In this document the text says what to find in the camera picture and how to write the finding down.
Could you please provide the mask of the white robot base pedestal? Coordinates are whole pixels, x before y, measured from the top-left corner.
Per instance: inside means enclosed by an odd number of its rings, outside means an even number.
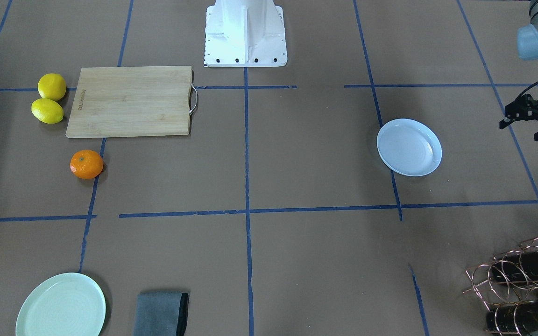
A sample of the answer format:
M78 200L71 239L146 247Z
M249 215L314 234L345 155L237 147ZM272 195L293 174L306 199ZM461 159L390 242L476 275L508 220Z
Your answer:
M284 13L273 0L217 0L205 12L204 66L283 67Z

